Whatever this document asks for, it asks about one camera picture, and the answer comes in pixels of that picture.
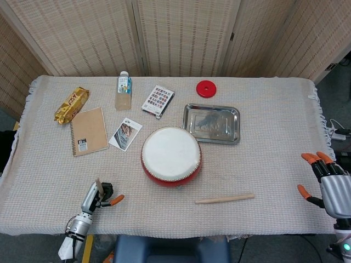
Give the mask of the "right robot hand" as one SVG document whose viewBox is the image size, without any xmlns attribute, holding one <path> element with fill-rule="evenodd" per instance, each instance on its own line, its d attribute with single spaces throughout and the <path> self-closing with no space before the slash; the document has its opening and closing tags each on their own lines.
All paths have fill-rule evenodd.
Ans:
<svg viewBox="0 0 351 263">
<path fill-rule="evenodd" d="M 303 185 L 297 186 L 300 195 L 306 201 L 325 209 L 332 218 L 349 219 L 350 175 L 323 152 L 302 153 L 301 157 L 312 167 L 322 197 L 312 196 Z"/>
</svg>

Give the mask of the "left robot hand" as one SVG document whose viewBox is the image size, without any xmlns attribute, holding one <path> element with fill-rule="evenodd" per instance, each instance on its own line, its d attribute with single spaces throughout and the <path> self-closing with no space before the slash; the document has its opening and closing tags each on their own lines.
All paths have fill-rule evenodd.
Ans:
<svg viewBox="0 0 351 263">
<path fill-rule="evenodd" d="M 92 215 L 96 208 L 114 206 L 124 199 L 124 195 L 119 195 L 115 199 L 110 199 L 114 193 L 111 183 L 102 182 L 101 187 L 103 190 L 102 195 L 100 195 L 99 187 L 96 182 L 91 185 L 81 205 L 81 209 L 84 213 Z"/>
</svg>

